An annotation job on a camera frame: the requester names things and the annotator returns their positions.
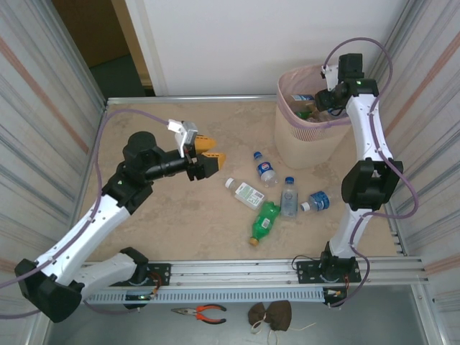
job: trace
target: white label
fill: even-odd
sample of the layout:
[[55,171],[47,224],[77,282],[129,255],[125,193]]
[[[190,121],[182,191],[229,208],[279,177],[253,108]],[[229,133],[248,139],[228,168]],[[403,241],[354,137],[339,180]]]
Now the white label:
[[270,220],[268,218],[264,219],[262,222],[262,228],[266,229],[270,225]]
[[247,183],[242,183],[235,192],[235,198],[254,208],[259,207],[264,197],[265,195],[253,189],[253,187]]

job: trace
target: doorway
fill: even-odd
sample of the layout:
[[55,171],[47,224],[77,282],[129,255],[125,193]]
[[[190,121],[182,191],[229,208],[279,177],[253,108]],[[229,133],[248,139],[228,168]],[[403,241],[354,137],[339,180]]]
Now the doorway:
[[154,96],[125,0],[52,0],[104,98]]

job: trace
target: pliers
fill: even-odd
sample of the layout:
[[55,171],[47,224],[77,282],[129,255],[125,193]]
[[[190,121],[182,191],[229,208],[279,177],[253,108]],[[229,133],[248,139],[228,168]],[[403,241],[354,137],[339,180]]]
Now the pliers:
[[171,309],[171,311],[175,313],[179,313],[182,315],[193,315],[196,317],[197,320],[202,320],[202,322],[209,323],[211,325],[220,325],[221,323],[226,322],[227,320],[225,318],[221,319],[213,319],[213,318],[207,318],[204,315],[200,314],[201,311],[206,311],[208,309],[219,309],[220,311],[227,311],[225,307],[219,304],[206,304],[206,305],[199,305],[195,309],[192,308],[176,308],[176,309]]

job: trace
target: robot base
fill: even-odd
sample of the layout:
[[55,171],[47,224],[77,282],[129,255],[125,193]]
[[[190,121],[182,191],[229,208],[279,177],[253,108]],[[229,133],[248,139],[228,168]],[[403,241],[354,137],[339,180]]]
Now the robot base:
[[297,262],[299,284],[361,282],[361,272],[355,257],[343,259],[332,255],[329,242],[319,260]]

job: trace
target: corrugated metal wall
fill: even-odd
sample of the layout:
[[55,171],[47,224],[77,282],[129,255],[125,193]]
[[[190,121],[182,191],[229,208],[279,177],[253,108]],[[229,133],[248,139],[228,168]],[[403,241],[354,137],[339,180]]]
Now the corrugated metal wall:
[[[398,223],[405,249],[423,258],[448,337],[460,344],[460,1],[417,7],[394,46],[395,74],[380,113],[420,196],[416,215]],[[412,207],[399,184],[393,210]]]
[[[104,108],[46,1],[0,1],[0,281],[35,259],[73,221]],[[32,307],[12,286],[0,313]],[[19,344],[30,320],[0,321]]]

